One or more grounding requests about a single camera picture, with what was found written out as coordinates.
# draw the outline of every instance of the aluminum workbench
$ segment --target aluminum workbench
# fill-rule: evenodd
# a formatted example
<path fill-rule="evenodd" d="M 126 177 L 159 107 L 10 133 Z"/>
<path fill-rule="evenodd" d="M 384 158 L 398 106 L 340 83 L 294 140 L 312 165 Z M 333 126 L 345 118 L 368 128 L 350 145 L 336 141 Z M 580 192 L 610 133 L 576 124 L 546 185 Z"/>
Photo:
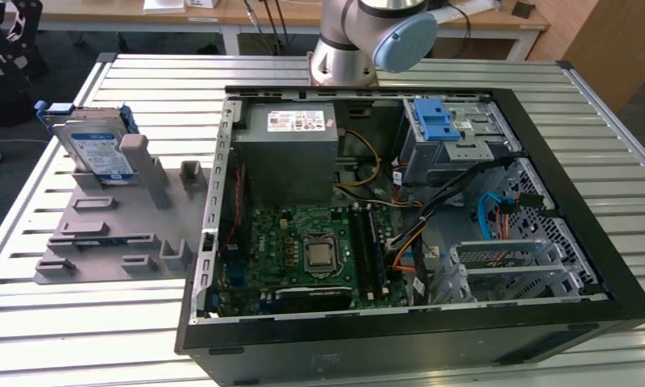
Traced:
<path fill-rule="evenodd" d="M 162 165 L 210 165 L 225 85 L 306 85 L 302 57 L 106 56 L 74 102 L 134 111 Z M 572 69 L 554 63 L 426 60 L 381 85 L 516 92 L 645 289 L 645 150 Z M 53 139 L 0 227 L 0 386 L 205 386 L 174 354 L 182 280 L 37 285 L 30 278 L 74 188 Z M 540 364 L 328 381 L 328 385 L 645 385 L 645 325 Z"/>

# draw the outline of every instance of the blue hard drive label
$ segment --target blue hard drive label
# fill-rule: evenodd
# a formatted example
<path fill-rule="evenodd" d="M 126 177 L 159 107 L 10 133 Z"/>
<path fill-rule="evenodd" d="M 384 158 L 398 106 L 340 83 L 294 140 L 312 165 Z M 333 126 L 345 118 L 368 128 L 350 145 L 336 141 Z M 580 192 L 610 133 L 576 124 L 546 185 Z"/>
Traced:
<path fill-rule="evenodd" d="M 111 133 L 73 133 L 75 151 L 90 171 L 105 180 L 129 180 L 133 170 Z"/>

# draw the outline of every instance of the desk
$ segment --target desk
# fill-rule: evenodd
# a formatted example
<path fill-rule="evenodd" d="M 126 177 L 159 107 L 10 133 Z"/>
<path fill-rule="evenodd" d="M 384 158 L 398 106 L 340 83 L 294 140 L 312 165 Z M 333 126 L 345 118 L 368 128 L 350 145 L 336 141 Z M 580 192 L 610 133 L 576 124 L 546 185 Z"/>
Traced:
<path fill-rule="evenodd" d="M 320 5 L 298 4 L 292 2 L 281 3 L 281 13 L 286 21 L 286 30 L 290 34 L 320 34 Z M 528 53 L 536 43 L 541 31 L 549 27 L 545 18 L 533 11 L 530 18 L 522 19 L 510 14 L 514 7 L 514 0 L 504 0 L 504 10 L 497 12 L 486 10 L 480 14 L 469 16 L 470 38 L 472 39 L 506 39 L 514 40 L 506 60 L 525 60 Z M 265 7 L 261 2 L 250 1 L 252 8 L 260 18 L 261 27 L 265 33 L 272 32 Z M 234 45 L 236 35 L 241 33 L 256 33 L 256 27 L 250 24 L 246 15 L 246 7 L 241 0 L 229 0 L 225 3 L 225 13 L 221 22 L 225 25 L 222 34 L 225 36 L 225 47 L 228 55 L 238 55 L 238 47 Z M 458 19 L 444 23 L 437 32 L 441 38 L 464 38 L 465 20 Z"/>
<path fill-rule="evenodd" d="M 306 60 L 119 55 L 97 63 L 77 106 L 125 101 L 165 168 L 212 165 L 225 85 L 306 85 Z M 380 85 L 508 88 L 645 289 L 645 150 L 572 70 L 553 62 L 424 60 Z M 217 387 L 174 354 L 182 280 L 37 285 L 30 278 L 74 188 L 53 139 L 0 227 L 0 387 Z M 645 325 L 542 361 L 344 381 L 345 386 L 645 385 Z M 316 385 L 340 385 L 321 381 Z"/>
<path fill-rule="evenodd" d="M 272 33 L 264 5 L 250 1 L 262 24 Z M 533 11 L 530 18 L 510 14 L 514 0 L 504 0 L 502 12 L 485 11 L 470 16 L 472 39 L 514 40 L 508 60 L 524 60 L 541 31 L 549 27 Z M 281 2 L 281 11 L 292 34 L 320 34 L 320 5 Z M 240 55 L 238 34 L 256 33 L 242 0 L 221 0 L 213 9 L 188 7 L 181 14 L 145 15 L 142 0 L 42 0 L 41 30 L 117 32 L 218 32 L 225 54 Z M 462 38 L 465 21 L 445 23 L 437 36 Z"/>

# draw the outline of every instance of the power supply label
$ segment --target power supply label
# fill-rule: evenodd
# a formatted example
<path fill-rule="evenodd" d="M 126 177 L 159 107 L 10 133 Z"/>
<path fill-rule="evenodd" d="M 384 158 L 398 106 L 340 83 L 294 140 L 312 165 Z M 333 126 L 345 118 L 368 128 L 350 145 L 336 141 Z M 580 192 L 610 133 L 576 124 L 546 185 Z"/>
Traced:
<path fill-rule="evenodd" d="M 133 170 L 111 133 L 73 133 L 75 151 L 91 172 L 105 180 L 129 180 Z"/>
<path fill-rule="evenodd" d="M 276 110 L 268 113 L 268 131 L 324 131 L 322 110 Z"/>

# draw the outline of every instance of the blue drive latch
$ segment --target blue drive latch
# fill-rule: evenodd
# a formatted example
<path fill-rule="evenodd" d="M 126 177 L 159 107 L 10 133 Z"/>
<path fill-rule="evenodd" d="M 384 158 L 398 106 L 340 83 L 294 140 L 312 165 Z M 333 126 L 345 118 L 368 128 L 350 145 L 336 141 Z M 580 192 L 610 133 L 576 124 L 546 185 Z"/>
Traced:
<path fill-rule="evenodd" d="M 461 134 L 452 127 L 452 113 L 437 98 L 413 100 L 416 118 L 428 141 L 458 141 Z"/>

